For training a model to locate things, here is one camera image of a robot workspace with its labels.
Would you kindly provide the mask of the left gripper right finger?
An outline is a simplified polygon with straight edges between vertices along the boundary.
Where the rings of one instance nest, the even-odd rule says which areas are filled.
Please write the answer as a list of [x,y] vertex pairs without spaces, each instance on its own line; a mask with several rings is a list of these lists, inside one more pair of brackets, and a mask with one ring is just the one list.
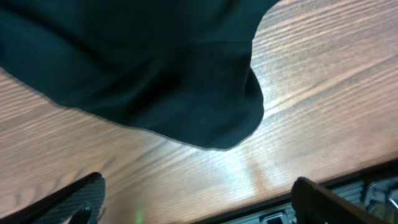
[[387,224],[304,177],[294,182],[291,202],[297,224]]

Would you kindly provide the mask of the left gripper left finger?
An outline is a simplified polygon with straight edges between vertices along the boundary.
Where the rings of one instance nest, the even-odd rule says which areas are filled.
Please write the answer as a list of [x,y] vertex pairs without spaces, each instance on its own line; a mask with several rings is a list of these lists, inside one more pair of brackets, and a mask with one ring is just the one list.
[[100,173],[94,172],[1,218],[1,224],[97,224],[105,193],[105,179]]

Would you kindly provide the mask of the black polo shirt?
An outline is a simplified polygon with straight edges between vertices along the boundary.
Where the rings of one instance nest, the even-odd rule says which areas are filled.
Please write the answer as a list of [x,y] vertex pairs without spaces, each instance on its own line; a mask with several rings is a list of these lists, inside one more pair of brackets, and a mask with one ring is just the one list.
[[1,66],[54,103],[202,148],[259,126],[268,0],[2,0]]

